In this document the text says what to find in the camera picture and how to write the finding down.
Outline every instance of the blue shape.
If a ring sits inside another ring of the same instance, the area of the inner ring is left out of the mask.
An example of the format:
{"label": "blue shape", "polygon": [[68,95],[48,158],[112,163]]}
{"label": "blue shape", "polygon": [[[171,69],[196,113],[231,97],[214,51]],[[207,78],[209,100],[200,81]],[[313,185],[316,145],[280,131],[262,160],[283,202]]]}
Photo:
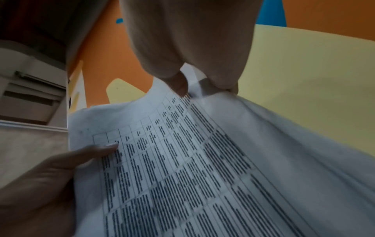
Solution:
{"label": "blue shape", "polygon": [[264,0],[258,15],[257,24],[286,27],[282,0]]}
{"label": "blue shape", "polygon": [[124,19],[122,19],[122,18],[118,18],[117,20],[116,20],[116,24],[121,24],[121,23],[123,23],[124,22]]}

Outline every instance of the orange surface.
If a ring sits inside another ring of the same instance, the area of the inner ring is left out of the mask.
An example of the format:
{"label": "orange surface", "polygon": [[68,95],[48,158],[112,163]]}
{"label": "orange surface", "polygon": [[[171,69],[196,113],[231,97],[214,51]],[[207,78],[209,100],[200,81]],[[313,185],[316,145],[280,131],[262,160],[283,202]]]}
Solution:
{"label": "orange surface", "polygon": [[86,37],[69,68],[69,75],[79,61],[83,61],[87,107],[109,103],[106,88],[116,78],[147,92],[152,85],[152,76],[141,67],[129,45],[121,18],[118,0],[111,0],[93,29]]}
{"label": "orange surface", "polygon": [[375,41],[375,0],[282,0],[287,27]]}

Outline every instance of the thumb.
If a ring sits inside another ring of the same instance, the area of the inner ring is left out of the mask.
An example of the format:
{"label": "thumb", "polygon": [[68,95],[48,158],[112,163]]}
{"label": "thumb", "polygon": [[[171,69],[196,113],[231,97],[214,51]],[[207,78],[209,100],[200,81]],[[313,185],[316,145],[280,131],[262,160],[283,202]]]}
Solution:
{"label": "thumb", "polygon": [[184,97],[188,92],[188,81],[185,75],[179,71],[176,75],[170,78],[160,78],[164,81],[174,92],[179,96]]}
{"label": "thumb", "polygon": [[76,151],[50,157],[46,160],[46,163],[58,169],[74,169],[93,158],[110,155],[116,151],[117,147],[118,143],[112,143],[105,146],[87,146]]}

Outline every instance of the white paper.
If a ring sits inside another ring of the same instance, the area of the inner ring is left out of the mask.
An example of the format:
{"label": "white paper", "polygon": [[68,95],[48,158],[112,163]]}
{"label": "white paper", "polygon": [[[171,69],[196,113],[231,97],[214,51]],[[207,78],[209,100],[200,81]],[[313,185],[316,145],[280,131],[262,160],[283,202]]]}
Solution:
{"label": "white paper", "polygon": [[137,101],[70,118],[71,150],[120,144],[76,171],[76,236],[373,236],[372,157],[194,70],[187,97],[155,79]]}

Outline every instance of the paper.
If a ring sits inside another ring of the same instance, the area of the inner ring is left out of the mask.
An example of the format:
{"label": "paper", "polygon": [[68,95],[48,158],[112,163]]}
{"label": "paper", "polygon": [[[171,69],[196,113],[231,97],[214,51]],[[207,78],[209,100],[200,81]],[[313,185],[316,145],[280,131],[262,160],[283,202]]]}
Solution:
{"label": "paper", "polygon": [[76,171],[76,236],[375,233],[372,157],[202,85],[70,118],[72,150],[120,144]]}

